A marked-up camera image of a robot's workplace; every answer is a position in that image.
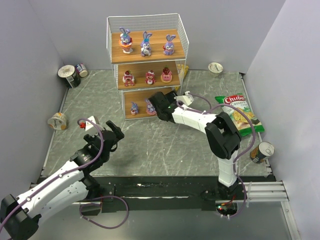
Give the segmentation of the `pink bear roll cake toy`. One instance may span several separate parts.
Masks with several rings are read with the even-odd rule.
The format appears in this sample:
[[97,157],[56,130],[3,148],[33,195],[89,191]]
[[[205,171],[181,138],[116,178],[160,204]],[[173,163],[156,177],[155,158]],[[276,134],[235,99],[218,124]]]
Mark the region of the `pink bear roll cake toy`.
[[145,83],[148,85],[153,85],[156,82],[155,72],[153,70],[149,70],[145,74]]

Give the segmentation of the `small purple bunny cupcake toy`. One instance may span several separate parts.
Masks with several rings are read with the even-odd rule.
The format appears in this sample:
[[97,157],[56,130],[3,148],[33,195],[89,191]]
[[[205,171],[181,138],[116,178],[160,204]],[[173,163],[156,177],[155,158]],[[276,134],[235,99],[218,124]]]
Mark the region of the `small purple bunny cupcake toy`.
[[139,107],[136,102],[131,102],[130,114],[135,116],[139,113]]

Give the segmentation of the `pink bear strawberry donut toy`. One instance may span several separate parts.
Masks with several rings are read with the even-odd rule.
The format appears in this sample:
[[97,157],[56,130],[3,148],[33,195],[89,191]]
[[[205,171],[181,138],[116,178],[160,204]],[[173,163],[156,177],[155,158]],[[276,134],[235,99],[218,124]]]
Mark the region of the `pink bear strawberry donut toy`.
[[162,70],[162,73],[160,75],[160,79],[163,83],[170,83],[173,79],[173,76],[172,76],[172,72],[171,70],[165,66]]

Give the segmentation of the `strawberry cake slice toy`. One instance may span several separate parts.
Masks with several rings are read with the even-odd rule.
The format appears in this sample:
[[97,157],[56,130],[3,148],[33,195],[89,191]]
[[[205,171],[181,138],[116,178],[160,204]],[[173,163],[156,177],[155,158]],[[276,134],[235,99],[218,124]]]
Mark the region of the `strawberry cake slice toy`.
[[135,77],[132,75],[132,73],[129,70],[127,70],[123,74],[122,82],[125,87],[134,86],[135,85]]

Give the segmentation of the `purple bunny red bow toy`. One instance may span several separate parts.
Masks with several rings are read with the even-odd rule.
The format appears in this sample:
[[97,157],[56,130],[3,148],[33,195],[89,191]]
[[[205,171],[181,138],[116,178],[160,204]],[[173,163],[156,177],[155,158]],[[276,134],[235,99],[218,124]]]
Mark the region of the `purple bunny red bow toy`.
[[176,38],[175,34],[167,34],[166,35],[166,43],[162,47],[163,48],[163,54],[166,56],[173,55],[175,51],[175,45],[173,43],[173,40]]

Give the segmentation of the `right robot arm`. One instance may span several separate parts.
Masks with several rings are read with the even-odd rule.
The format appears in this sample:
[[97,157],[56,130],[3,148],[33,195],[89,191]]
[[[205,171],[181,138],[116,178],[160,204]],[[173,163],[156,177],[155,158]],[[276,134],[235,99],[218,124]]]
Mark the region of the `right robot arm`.
[[195,95],[186,91],[161,91],[148,98],[160,120],[185,125],[204,133],[212,153],[218,159],[218,185],[221,191],[233,192],[237,185],[236,157],[242,137],[225,112],[219,114],[190,107]]

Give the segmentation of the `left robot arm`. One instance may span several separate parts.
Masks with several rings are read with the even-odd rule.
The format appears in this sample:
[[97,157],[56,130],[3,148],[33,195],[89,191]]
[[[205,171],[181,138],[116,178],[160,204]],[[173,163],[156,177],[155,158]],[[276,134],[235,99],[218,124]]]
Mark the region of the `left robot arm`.
[[108,120],[108,129],[85,118],[78,125],[90,123],[94,133],[84,135],[86,145],[77,150],[55,173],[18,196],[8,194],[0,202],[0,229],[12,240],[27,240],[40,223],[68,205],[94,197],[99,183],[90,175],[110,159],[125,135]]

